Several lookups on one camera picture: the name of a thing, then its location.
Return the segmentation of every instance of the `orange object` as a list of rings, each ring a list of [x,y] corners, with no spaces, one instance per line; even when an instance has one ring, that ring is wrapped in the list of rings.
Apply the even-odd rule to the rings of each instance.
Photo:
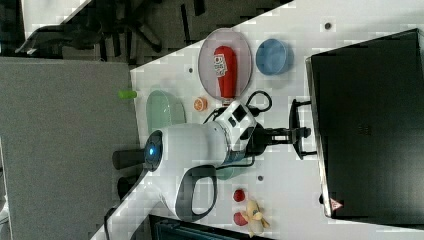
[[[206,98],[198,97],[196,100],[194,100],[194,109],[201,112],[203,110],[206,110],[208,108],[208,101]]]

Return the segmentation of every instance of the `white table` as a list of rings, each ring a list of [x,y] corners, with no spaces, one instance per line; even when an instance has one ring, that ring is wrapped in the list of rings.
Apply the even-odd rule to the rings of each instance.
[[[289,72],[273,77],[262,75],[255,66],[251,85],[241,100],[245,102],[255,90],[267,91],[274,106],[257,120],[264,127],[288,127],[292,99],[309,99],[307,57],[415,27],[424,29],[423,16],[424,2],[419,0],[295,0],[242,23],[233,29],[246,36],[253,55],[261,42],[274,37],[290,44],[294,51],[294,65]],[[324,29],[327,22],[332,23],[330,30]],[[208,112],[196,112],[192,107],[196,97],[206,96],[211,105],[219,104],[207,96],[199,80],[197,59],[201,45],[202,42],[196,43],[131,71],[133,88],[144,95],[136,100],[142,147],[148,137],[145,103],[153,85],[161,86],[182,100],[187,122],[201,123],[212,111],[210,107]],[[302,124],[311,127],[310,107],[305,106],[302,110]],[[305,145],[305,150],[315,149],[313,135]],[[242,187],[265,209],[264,216],[271,224],[265,237],[299,240],[424,237],[422,231],[326,218],[318,202],[321,194],[318,161],[315,156],[299,160],[291,146],[269,147],[247,171],[230,181],[220,181],[215,209],[198,223],[247,233],[246,227],[238,227],[232,221],[233,214],[245,207],[232,200],[234,190]],[[259,175],[264,176],[262,182],[257,180]],[[172,216],[162,205],[157,206],[152,214]]]
[[[35,30],[69,21],[91,0],[21,0],[25,38]]]

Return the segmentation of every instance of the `floor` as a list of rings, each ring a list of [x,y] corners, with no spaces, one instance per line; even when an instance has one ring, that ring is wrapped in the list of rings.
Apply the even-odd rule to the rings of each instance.
[[[131,1],[134,8],[144,0]],[[162,0],[160,4],[148,5],[148,9],[145,11],[145,21],[161,38],[163,49],[156,53],[142,39],[133,35],[133,45],[136,43],[137,47],[132,54],[136,62],[132,68],[200,41],[218,28],[235,26],[292,0],[204,0],[205,11],[198,16],[195,12],[195,1],[201,2],[199,0]],[[186,10],[186,30],[183,23],[182,6]],[[113,56],[112,40],[106,40],[108,61],[126,62],[123,34],[120,37],[122,54],[119,57]],[[63,57],[72,60],[102,61],[98,45],[94,50],[75,50],[64,47]]]

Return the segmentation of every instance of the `office chair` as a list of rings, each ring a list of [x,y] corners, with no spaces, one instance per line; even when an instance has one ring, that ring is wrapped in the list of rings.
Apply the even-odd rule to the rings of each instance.
[[[93,0],[67,23],[37,29],[15,52],[45,49],[52,45],[73,47],[78,50],[93,49],[100,44],[101,57],[107,60],[105,39],[112,37],[115,57],[121,55],[119,34],[126,33],[127,62],[130,63],[132,33],[142,38],[155,52],[162,50],[162,42],[145,23],[145,9],[151,0],[144,0],[131,12],[130,0]],[[118,19],[116,9],[125,5],[125,16]]]

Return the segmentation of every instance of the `light green plate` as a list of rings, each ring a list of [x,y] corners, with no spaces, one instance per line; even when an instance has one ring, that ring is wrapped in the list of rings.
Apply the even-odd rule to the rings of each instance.
[[[146,114],[149,134],[160,128],[186,122],[181,101],[162,90],[154,90],[150,93]]]

